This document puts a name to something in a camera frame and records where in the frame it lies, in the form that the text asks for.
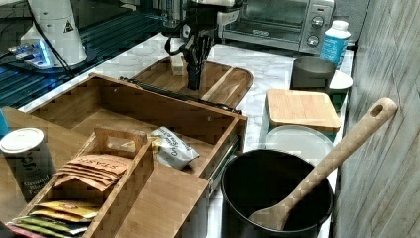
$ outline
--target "can lid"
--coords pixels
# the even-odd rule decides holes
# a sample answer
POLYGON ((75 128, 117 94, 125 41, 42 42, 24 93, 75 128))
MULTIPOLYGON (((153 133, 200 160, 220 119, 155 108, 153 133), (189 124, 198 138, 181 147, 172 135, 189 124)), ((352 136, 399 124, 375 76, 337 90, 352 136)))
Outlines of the can lid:
POLYGON ((0 150, 5 153, 20 153, 36 147, 44 138, 37 128, 23 128, 12 131, 0 141, 0 150))
POLYGON ((349 23, 345 22, 345 21, 334 21, 333 22, 333 28, 340 30, 340 31, 347 31, 347 29, 349 28, 349 23))

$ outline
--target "wooden wall panel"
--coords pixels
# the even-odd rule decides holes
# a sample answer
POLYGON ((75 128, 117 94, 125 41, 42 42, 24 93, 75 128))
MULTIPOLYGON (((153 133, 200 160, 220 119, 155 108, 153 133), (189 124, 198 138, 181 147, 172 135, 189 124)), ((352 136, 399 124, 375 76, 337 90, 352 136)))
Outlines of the wooden wall panel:
POLYGON ((356 53, 351 128, 380 97, 395 117, 341 167, 334 236, 420 237, 420 1, 370 0, 356 53))

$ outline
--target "cutting board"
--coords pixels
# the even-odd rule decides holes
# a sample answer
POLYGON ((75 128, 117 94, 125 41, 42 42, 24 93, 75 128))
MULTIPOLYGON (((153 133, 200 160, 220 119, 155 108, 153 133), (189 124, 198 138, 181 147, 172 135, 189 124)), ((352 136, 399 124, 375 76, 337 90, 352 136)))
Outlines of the cutting board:
POLYGON ((340 130, 340 119, 325 93, 270 89, 267 103, 272 127, 301 125, 333 133, 340 130))
POLYGON ((231 67, 211 61, 205 62, 201 74, 200 89, 188 89, 187 63, 184 63, 184 75, 172 74, 170 57, 159 60, 132 79, 141 83, 192 96, 213 103, 221 103, 235 108, 250 89, 253 75, 241 68, 231 67))

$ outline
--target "marble countertop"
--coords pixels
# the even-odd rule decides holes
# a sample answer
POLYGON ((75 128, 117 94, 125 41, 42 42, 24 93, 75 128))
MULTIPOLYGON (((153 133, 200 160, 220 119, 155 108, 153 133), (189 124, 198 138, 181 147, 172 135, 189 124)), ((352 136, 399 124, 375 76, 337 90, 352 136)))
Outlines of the marble countertop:
MULTIPOLYGON (((168 56, 164 49, 166 37, 157 34, 135 47, 109 59, 108 61, 92 68, 88 72, 78 76, 72 81, 62 85, 54 91, 28 103, 19 110, 28 112, 38 107, 43 102, 63 93, 69 88, 84 82, 91 72, 119 78, 124 76, 131 78, 152 65, 156 61, 168 56)), ((172 40, 172 48, 178 47, 181 39, 172 40)), ((294 56, 285 56, 281 51, 256 51, 229 45, 216 45, 212 48, 207 60, 248 70, 254 76, 253 85, 241 100, 237 109, 242 110, 243 115, 248 117, 247 130, 244 141, 244 152, 261 148, 260 131, 262 129, 263 113, 266 93, 271 88, 288 89, 294 56)), ((341 71, 350 74, 352 69, 353 52, 346 51, 341 71)), ((339 117, 344 122, 344 112, 339 117)), ((336 136, 335 143, 341 138, 341 131, 336 136)), ((335 187, 337 173, 332 173, 328 179, 335 187)), ((220 221, 223 195, 220 189, 216 190, 210 200, 209 228, 207 238, 220 237, 220 221)), ((327 220, 321 228, 320 238, 328 237, 330 220, 327 220)))

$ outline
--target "toaster oven door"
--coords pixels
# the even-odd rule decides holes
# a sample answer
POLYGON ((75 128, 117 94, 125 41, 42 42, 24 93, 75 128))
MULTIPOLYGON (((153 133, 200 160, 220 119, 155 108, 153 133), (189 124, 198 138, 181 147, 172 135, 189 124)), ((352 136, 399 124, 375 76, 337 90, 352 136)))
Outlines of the toaster oven door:
POLYGON ((298 50, 308 6, 309 0, 244 0, 240 17, 224 31, 254 37, 255 43, 298 50))

